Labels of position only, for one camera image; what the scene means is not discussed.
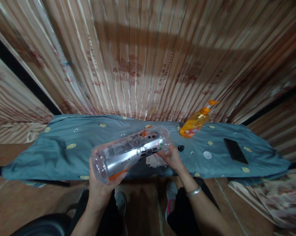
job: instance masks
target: sneaker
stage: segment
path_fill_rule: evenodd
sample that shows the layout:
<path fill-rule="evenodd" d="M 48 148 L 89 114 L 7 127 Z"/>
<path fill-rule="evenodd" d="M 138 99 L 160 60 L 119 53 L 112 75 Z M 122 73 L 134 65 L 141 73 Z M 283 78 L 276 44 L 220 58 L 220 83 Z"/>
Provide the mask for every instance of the sneaker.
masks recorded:
<path fill-rule="evenodd" d="M 123 233 L 122 233 L 122 235 L 128 236 L 127 227 L 126 227 L 126 223 L 125 223 L 125 212 L 126 212 L 126 206 L 127 206 L 127 199 L 126 199 L 125 193 L 118 192 L 115 194 L 114 197 L 116 200 L 116 206 L 117 206 L 118 212 L 123 217 Z"/>
<path fill-rule="evenodd" d="M 175 183 L 173 181 L 169 181 L 167 184 L 167 199 L 168 199 L 168 204 L 167 204 L 167 208 L 165 209 L 165 220 L 167 220 L 169 214 L 170 214 L 170 203 L 171 201 L 175 201 L 175 198 L 177 196 L 178 193 L 178 188 L 175 185 Z"/>

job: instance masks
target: black pants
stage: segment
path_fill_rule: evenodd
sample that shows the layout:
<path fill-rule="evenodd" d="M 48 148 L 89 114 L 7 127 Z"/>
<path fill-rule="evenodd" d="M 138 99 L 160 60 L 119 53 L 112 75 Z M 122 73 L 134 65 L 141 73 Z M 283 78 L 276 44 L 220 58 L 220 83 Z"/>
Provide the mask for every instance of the black pants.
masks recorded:
<path fill-rule="evenodd" d="M 213 195 L 203 179 L 194 177 L 194 180 L 199 186 L 201 186 L 202 191 L 219 209 Z M 102 216 L 97 235 L 121 235 L 123 232 L 123 216 L 121 216 L 118 212 L 114 194 L 115 192 L 113 190 L 109 204 Z M 73 217 L 71 226 L 65 236 L 70 236 L 74 230 L 76 224 L 86 209 L 88 197 L 89 190 L 86 190 L 83 192 L 79 200 L 75 216 Z M 175 208 L 168 216 L 167 222 L 176 235 L 201 235 L 184 188 L 180 188 L 178 190 L 175 200 Z"/>

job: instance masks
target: plastic bottle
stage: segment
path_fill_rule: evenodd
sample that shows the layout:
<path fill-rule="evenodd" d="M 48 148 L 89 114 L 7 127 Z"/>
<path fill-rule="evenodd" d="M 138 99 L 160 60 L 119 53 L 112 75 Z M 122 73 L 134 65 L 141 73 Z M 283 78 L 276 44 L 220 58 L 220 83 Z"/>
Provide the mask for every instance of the plastic bottle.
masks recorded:
<path fill-rule="evenodd" d="M 91 151 L 95 177 L 106 184 L 141 159 L 160 150 L 167 153 L 169 148 L 170 132 L 159 126 L 149 126 L 125 138 L 95 146 Z"/>
<path fill-rule="evenodd" d="M 185 123 L 185 125 L 180 130 L 180 135 L 184 138 L 193 137 L 200 128 L 209 121 L 210 108 L 219 103 L 214 100 L 209 100 L 209 105 L 203 107 L 200 111 L 195 112 L 191 118 Z"/>

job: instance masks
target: teal bedsheet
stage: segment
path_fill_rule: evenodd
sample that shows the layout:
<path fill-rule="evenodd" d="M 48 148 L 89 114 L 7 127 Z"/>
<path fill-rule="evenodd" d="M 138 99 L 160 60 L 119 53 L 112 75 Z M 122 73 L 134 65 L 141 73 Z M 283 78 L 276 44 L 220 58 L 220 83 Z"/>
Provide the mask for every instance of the teal bedsheet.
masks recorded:
<path fill-rule="evenodd" d="M 6 179 L 19 180 L 85 178 L 89 175 L 88 159 L 94 146 L 138 132 L 147 125 L 170 130 L 174 145 L 185 146 L 184 151 L 179 152 L 182 162 L 192 175 L 202 178 L 269 176 L 285 173 L 290 165 L 265 140 L 243 125 L 209 123 L 193 138 L 185 139 L 179 134 L 179 122 L 141 121 L 111 115 L 59 115 L 32 146 L 2 168 L 2 175 Z M 238 142 L 249 165 L 231 159 L 224 138 Z M 204 151 L 210 152 L 212 158 L 205 158 Z M 175 174 L 170 167 L 152 168 L 142 160 L 129 169 L 126 178 Z"/>

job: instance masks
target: hand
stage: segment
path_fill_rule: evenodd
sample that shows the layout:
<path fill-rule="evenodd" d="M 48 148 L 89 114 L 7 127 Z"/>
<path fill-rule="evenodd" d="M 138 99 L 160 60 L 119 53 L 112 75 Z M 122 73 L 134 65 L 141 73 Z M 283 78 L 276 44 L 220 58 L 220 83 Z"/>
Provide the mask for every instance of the hand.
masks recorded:
<path fill-rule="evenodd" d="M 178 150 L 172 141 L 167 154 L 164 154 L 162 151 L 157 152 L 157 154 L 176 172 L 184 168 Z"/>
<path fill-rule="evenodd" d="M 93 171 L 93 166 L 91 164 L 91 158 L 89 159 L 89 200 L 87 204 L 87 209 L 92 211 L 101 211 L 104 210 L 107 204 L 109 203 L 111 193 L 113 189 L 121 183 L 121 181 L 126 177 L 127 172 L 122 173 L 116 179 L 110 181 L 107 184 L 103 184 L 96 180 L 95 174 Z"/>

